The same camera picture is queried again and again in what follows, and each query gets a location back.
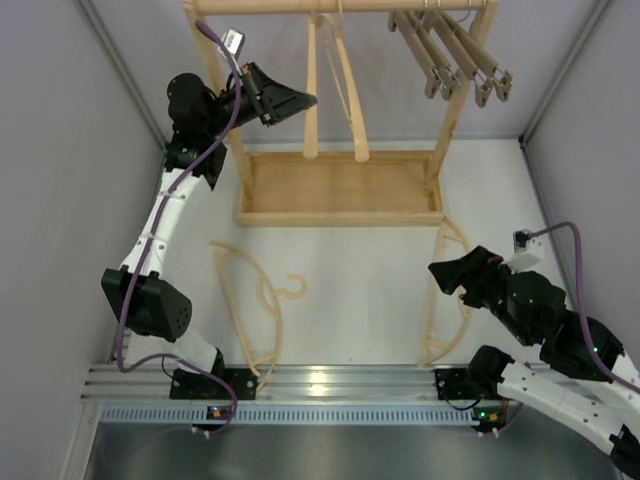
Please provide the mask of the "taupe clip hanger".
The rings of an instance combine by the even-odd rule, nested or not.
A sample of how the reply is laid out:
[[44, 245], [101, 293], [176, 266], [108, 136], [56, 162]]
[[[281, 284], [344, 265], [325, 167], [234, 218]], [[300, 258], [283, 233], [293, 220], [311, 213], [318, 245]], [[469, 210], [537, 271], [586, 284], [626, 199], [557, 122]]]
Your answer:
[[463, 77], [474, 84], [475, 103], [484, 108], [494, 90], [498, 62], [448, 13], [442, 10], [430, 13], [428, 25], [435, 30]]
[[427, 52], [426, 47], [418, 37], [417, 32], [411, 27], [406, 15], [399, 11], [390, 13], [389, 29], [391, 31], [398, 30], [401, 33], [414, 59], [425, 75], [425, 96], [428, 99], [433, 99], [440, 91], [442, 80], [439, 76], [434, 60]]
[[413, 18], [415, 20], [414, 30], [435, 64], [436, 73], [441, 84], [441, 96], [445, 101], [449, 101], [459, 89], [460, 82], [452, 71], [448, 58], [430, 35], [435, 18], [429, 17], [426, 11], [415, 12]]

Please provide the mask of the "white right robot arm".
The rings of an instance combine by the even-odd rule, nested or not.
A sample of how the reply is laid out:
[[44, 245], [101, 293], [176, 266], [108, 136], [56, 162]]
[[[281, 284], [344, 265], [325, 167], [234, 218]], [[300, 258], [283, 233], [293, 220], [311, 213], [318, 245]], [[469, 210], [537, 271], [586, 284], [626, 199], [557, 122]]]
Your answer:
[[528, 406], [570, 428], [606, 455], [626, 477], [639, 476], [639, 371], [622, 342], [601, 322], [567, 308], [563, 289], [535, 271], [519, 271], [478, 246], [428, 267], [439, 289], [462, 293], [464, 305], [486, 309], [524, 347], [538, 347], [551, 370], [589, 391], [577, 394], [538, 376], [490, 345], [465, 372], [468, 390]]

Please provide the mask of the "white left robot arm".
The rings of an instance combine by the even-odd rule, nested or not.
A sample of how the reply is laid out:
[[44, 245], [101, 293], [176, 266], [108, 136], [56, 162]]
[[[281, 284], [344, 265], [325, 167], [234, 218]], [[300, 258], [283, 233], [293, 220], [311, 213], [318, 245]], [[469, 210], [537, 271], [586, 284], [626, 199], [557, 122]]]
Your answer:
[[182, 73], [166, 93], [173, 136], [159, 192], [132, 250], [119, 267], [104, 271], [101, 287], [118, 323], [118, 367], [129, 369], [122, 352], [126, 332], [155, 338], [156, 358], [170, 358], [193, 373], [193, 389], [213, 399], [225, 390], [224, 357], [192, 327], [193, 303], [174, 284], [181, 252], [222, 172], [226, 136], [255, 119], [276, 125], [315, 106], [317, 98], [273, 80], [254, 62], [232, 72], [220, 92]]

